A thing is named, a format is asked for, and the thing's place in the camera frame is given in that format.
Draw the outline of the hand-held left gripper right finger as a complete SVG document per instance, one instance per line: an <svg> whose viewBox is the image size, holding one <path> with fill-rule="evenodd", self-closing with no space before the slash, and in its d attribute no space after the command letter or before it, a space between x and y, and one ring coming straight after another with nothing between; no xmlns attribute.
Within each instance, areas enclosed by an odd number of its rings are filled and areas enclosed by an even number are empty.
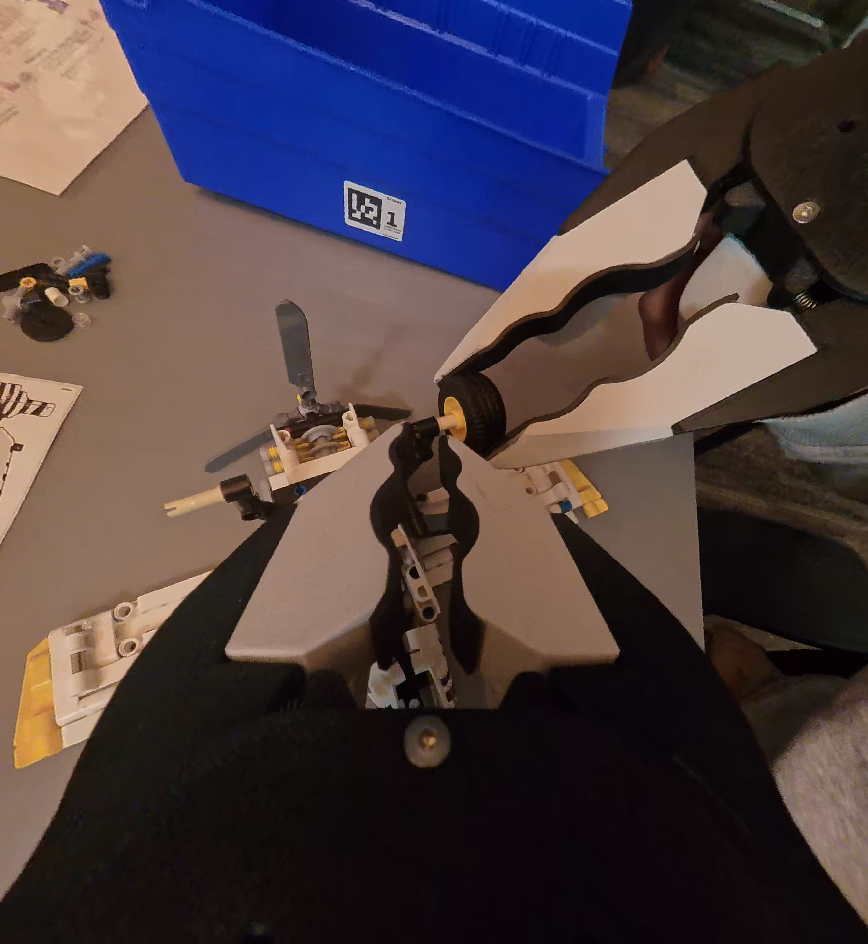
<svg viewBox="0 0 868 944"><path fill-rule="evenodd" d="M618 645L554 515L464 443L444 436L440 478L455 538L449 638L469 674L606 665Z"/></svg>

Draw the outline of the printed white paper sheet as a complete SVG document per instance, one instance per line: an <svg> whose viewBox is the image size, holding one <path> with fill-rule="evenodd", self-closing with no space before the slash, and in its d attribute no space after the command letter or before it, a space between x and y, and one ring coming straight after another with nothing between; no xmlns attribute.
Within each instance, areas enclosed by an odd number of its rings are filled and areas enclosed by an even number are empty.
<svg viewBox="0 0 868 944"><path fill-rule="evenodd" d="M0 177L62 195L147 107L96 1L0 1Z"/></svg>

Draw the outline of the black chair seat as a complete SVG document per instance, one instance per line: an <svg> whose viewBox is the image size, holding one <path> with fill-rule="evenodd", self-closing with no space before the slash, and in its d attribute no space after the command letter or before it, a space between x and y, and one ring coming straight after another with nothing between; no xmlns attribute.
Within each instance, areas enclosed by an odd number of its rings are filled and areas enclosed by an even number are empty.
<svg viewBox="0 0 868 944"><path fill-rule="evenodd" d="M868 569L828 537L697 508L703 613L820 649L868 654Z"/></svg>

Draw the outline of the person's right forearm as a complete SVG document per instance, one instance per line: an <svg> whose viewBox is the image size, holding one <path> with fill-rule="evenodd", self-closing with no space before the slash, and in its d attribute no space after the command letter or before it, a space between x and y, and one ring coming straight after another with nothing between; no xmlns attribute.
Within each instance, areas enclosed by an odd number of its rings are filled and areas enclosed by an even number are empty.
<svg viewBox="0 0 868 944"><path fill-rule="evenodd" d="M761 423L794 460L822 466L868 466L868 390L828 409Z"/></svg>

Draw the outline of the blue plastic bin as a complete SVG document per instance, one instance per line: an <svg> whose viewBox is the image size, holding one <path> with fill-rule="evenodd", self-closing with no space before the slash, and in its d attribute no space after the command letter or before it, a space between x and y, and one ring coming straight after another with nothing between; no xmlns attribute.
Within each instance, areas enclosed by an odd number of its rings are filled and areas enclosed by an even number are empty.
<svg viewBox="0 0 868 944"><path fill-rule="evenodd" d="M498 291L606 175L629 2L102 8L186 182Z"/></svg>

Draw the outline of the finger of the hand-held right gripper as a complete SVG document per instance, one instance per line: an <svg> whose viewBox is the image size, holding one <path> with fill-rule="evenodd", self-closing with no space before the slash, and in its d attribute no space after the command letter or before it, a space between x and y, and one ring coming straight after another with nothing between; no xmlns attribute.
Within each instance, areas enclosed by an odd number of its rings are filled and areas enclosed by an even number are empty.
<svg viewBox="0 0 868 944"><path fill-rule="evenodd" d="M793 313L720 301L648 370L593 385L568 412L528 424L490 462L537 466L664 440L683 420L816 352Z"/></svg>
<svg viewBox="0 0 868 944"><path fill-rule="evenodd" d="M603 277L649 273L669 265L694 242L708 190L687 159L554 236L467 332L435 379L483 371L519 325L566 312L587 286Z"/></svg>

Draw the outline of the pile of dark lego parts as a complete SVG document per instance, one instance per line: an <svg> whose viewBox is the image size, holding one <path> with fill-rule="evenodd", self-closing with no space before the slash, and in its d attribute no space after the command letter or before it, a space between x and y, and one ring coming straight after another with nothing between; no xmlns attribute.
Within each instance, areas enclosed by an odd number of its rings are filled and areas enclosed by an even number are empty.
<svg viewBox="0 0 868 944"><path fill-rule="evenodd" d="M0 273L3 318L38 343L65 339L91 322L86 307L112 295L110 255L83 244L55 257Z"/></svg>

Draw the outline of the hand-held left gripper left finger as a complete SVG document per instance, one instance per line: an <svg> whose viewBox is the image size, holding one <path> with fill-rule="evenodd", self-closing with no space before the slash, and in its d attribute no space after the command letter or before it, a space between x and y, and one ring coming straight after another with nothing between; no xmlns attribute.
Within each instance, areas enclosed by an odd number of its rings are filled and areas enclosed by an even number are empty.
<svg viewBox="0 0 868 944"><path fill-rule="evenodd" d="M389 582L373 499L408 423L393 425L294 506L289 524L226 646L236 662L306 671L363 671L379 663L370 618Z"/></svg>

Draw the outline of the lego airplane model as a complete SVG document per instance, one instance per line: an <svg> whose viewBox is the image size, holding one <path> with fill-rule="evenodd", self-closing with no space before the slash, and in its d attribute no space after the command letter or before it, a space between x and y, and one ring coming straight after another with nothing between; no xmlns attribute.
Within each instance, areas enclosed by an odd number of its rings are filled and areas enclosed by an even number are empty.
<svg viewBox="0 0 868 944"><path fill-rule="evenodd" d="M381 407L318 400L309 324L302 309L283 300L275 315L288 379L297 389L297 406L279 415L269 431L256 438L263 463L273 473L268 481L271 498L263 499L251 479L241 475L167 503L168 517L229 505L245 521L264 520L278 505L297 502L377 438ZM439 488L412 499L420 516L414 527L417 536L408 537L406 527L399 526L393 538L400 554L405 603L416 611L405 643L428 702L453 707L456 698L438 635L440 603L434 588L449 580L454 539L428 530L435 516L447 511L448 494ZM134 661L209 574L198 574L55 629L27 653L13 738L15 769L89 738Z"/></svg>

